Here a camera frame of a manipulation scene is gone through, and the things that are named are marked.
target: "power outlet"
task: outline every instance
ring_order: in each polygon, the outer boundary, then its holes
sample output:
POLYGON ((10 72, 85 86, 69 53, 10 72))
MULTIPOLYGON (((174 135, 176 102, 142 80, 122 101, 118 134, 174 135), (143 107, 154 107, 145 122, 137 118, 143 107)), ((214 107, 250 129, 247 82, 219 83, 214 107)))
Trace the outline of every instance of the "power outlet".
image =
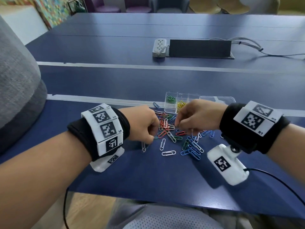
POLYGON ((163 38, 156 39, 152 49, 152 56, 156 58, 165 57, 167 50, 167 48, 165 48, 166 46, 167 46, 166 39, 163 38))

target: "black wristband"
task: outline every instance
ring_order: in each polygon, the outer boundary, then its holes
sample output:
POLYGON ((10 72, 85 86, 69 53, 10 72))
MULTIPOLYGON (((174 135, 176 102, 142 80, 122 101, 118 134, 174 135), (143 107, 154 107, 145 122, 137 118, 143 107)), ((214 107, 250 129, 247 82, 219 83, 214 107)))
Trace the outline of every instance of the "black wristband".
MULTIPOLYGON (((116 108, 112 108, 112 109, 119 118, 121 127, 123 129, 123 140, 125 140, 129 137, 129 133, 130 133, 129 122, 128 122, 127 118, 124 116, 123 113, 121 113, 116 108)), ((91 127, 87 123, 85 118, 81 118, 77 121, 74 121, 74 122, 70 123, 67 126, 67 128, 74 136, 76 136, 83 143, 83 145, 85 146, 85 148, 89 152, 93 162, 96 161, 99 158, 103 158, 103 157, 106 157, 106 156, 113 155, 118 150, 118 148, 120 147, 120 146, 118 146, 118 147, 112 149, 111 151, 109 151, 108 153, 105 153, 105 154, 103 154, 102 156, 99 157, 98 156, 98 150, 97 150, 97 142, 94 138, 91 127)))
POLYGON ((246 104, 230 104, 223 114, 219 129, 229 144, 238 146, 244 152, 249 154, 254 150, 258 150, 262 154, 266 154, 281 130, 289 125, 290 121, 282 116, 279 121, 261 137, 233 119, 241 108, 245 106, 246 104))

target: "white stripe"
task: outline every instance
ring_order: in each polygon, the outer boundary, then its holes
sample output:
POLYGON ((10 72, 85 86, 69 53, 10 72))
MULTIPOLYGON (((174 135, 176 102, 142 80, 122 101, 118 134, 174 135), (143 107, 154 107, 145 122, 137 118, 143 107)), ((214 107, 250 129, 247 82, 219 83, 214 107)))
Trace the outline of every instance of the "white stripe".
POLYGON ((152 66, 152 65, 127 65, 127 64, 99 64, 99 63, 63 63, 63 62, 37 62, 41 66, 74 66, 74 67, 104 67, 104 68, 132 68, 132 69, 157 69, 157 70, 194 70, 194 71, 218 71, 234 73, 256 74, 287 74, 287 72, 251 70, 239 68, 199 67, 199 66, 152 66))
MULTIPOLYGON (((68 95, 52 95, 48 94, 48 100, 64 100, 64 101, 76 101, 76 102, 88 102, 88 103, 97 103, 97 104, 113 104, 113 105, 121 105, 121 106, 139 106, 146 104, 151 108, 154 108, 152 101, 144 101, 144 100, 120 100, 120 99, 110 99, 110 98, 101 98, 101 97, 91 97, 91 96, 68 96, 68 95)), ((156 103, 164 108, 164 102, 156 103)), ((285 116, 288 117, 305 117, 304 110, 291 110, 291 109, 278 109, 285 116)))

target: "purple chair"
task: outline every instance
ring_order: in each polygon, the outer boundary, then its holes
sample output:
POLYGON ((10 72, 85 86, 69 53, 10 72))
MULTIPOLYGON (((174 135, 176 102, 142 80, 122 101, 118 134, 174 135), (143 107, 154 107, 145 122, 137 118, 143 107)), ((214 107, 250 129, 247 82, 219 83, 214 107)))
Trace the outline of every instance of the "purple chair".
POLYGON ((125 0, 126 13, 150 13, 148 0, 125 0))
POLYGON ((104 0, 84 0, 88 13, 120 13, 116 6, 104 5, 104 0))

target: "person's left hand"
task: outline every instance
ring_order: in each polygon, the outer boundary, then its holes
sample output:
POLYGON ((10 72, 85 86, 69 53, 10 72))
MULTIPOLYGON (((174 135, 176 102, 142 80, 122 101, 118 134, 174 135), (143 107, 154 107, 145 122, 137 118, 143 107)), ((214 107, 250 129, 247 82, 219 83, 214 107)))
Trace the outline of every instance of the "person's left hand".
POLYGON ((154 135, 158 132, 160 123, 155 112, 147 105, 120 108, 119 110, 126 116, 130 124, 128 139, 151 144, 154 140, 154 135))

